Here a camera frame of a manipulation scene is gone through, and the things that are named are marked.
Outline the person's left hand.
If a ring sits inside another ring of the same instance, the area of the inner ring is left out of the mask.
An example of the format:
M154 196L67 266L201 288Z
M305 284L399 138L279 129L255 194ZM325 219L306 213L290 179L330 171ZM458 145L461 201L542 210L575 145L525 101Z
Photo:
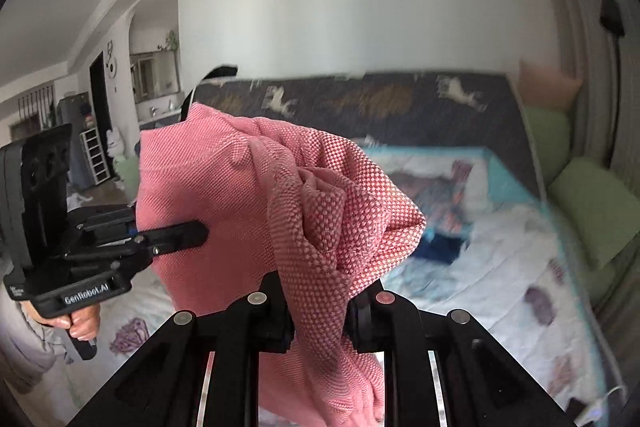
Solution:
M81 341L89 341L96 338L101 325L101 306L92 305L87 308L76 310L70 315L61 315L54 319L42 317L29 301L21 303L23 311L35 322L65 329L70 333L70 337Z

